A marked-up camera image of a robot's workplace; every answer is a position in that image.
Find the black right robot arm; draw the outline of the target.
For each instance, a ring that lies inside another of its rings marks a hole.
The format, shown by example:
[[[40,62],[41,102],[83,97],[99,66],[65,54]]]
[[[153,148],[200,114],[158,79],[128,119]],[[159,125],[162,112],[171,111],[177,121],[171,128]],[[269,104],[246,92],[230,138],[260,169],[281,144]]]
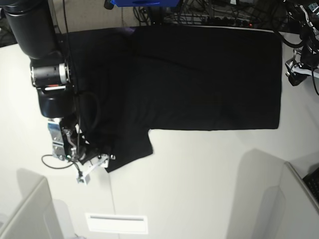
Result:
[[[71,164],[97,158],[107,165],[115,156],[89,144],[85,135],[98,124],[101,109],[86,126],[81,118],[81,102],[94,93],[77,85],[68,35],[63,35],[50,0],[3,0],[1,8],[22,51],[30,58],[31,83],[36,88],[41,114],[48,120],[52,155]]]

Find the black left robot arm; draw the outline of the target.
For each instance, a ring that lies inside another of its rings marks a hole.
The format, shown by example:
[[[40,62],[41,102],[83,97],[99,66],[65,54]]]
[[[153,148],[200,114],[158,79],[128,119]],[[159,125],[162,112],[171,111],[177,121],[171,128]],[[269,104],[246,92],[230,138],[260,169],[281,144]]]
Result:
[[[273,25],[276,7],[283,5],[289,17],[300,26],[301,42],[292,43],[279,33]],[[297,86],[307,77],[319,77],[319,2],[317,0],[273,0],[268,8],[269,24],[273,33],[286,46],[293,49],[293,56],[285,62],[286,76],[292,86]]]

